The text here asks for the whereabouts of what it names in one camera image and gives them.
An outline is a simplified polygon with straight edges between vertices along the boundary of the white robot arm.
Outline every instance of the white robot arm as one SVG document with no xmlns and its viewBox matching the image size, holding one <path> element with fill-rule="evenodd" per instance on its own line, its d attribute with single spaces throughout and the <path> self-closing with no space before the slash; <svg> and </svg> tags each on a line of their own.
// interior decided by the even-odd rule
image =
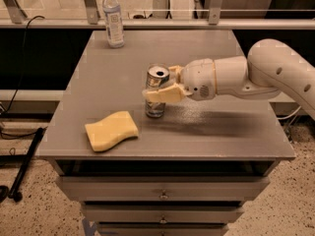
<svg viewBox="0 0 315 236">
<path fill-rule="evenodd" d="M 150 102 L 178 102 L 184 97 L 212 99 L 230 94 L 244 99 L 268 99 L 281 91 L 315 119 L 315 68 L 286 44 L 264 39 L 252 46 L 248 58 L 195 60 L 172 67 L 173 84 L 148 89 Z"/>
</svg>

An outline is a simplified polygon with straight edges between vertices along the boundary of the drawer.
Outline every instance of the drawer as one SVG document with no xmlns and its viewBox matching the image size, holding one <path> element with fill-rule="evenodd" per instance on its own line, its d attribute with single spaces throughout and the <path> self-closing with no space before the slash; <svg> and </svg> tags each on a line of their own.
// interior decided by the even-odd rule
<svg viewBox="0 0 315 236">
<path fill-rule="evenodd" d="M 268 177 L 59 177 L 74 201 L 252 201 Z"/>
<path fill-rule="evenodd" d="M 97 224 L 97 231 L 102 236 L 221 236 L 227 230 L 226 225 L 212 224 Z"/>
<path fill-rule="evenodd" d="M 194 204 L 171 204 L 171 206 L 150 206 L 147 204 L 117 204 L 87 206 L 82 205 L 82 212 L 89 221 L 106 223 L 231 223 L 242 213 L 242 207 L 205 206 Z"/>
</svg>

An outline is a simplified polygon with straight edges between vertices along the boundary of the terrazzo floor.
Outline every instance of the terrazzo floor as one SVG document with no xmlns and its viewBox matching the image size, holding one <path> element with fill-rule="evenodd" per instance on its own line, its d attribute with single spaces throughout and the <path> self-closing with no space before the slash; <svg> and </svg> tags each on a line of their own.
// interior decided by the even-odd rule
<svg viewBox="0 0 315 236">
<path fill-rule="evenodd" d="M 225 236 L 315 236 L 314 122 L 295 124 L 291 134 L 296 159 L 283 161 L 271 173 L 271 184 L 255 201 L 244 205 L 245 212 L 229 224 Z M 0 142 L 1 148 L 23 151 L 31 140 Z M 11 186 L 17 172 L 18 168 L 0 168 L 0 185 Z M 56 186 L 56 177 L 48 162 L 31 162 L 21 186 L 24 198 L 17 204 L 10 199 L 0 204 L 1 236 L 99 235 L 92 229 L 85 232 L 80 204 L 67 199 Z"/>
</svg>

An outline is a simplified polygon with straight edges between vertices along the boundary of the soda can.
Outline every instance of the soda can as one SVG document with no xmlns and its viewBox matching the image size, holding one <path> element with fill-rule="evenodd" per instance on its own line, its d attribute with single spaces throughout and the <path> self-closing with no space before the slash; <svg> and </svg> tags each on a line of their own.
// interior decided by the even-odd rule
<svg viewBox="0 0 315 236">
<path fill-rule="evenodd" d="M 147 73 L 147 89 L 158 89 L 169 80 L 169 70 L 162 64 L 152 64 Z M 165 103 L 146 100 L 146 114 L 158 118 L 164 113 Z"/>
</svg>

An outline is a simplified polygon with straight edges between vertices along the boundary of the yellow sponge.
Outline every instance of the yellow sponge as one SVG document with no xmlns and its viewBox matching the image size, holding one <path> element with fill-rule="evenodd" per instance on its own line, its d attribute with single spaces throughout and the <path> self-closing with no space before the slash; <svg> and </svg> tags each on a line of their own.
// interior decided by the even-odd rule
<svg viewBox="0 0 315 236">
<path fill-rule="evenodd" d="M 127 111 L 86 124 L 86 130 L 94 151 L 105 151 L 127 138 L 139 136 L 138 128 Z"/>
<path fill-rule="evenodd" d="M 143 95 L 149 102 L 175 103 L 186 97 L 185 91 L 177 83 L 158 90 L 144 90 Z"/>
</svg>

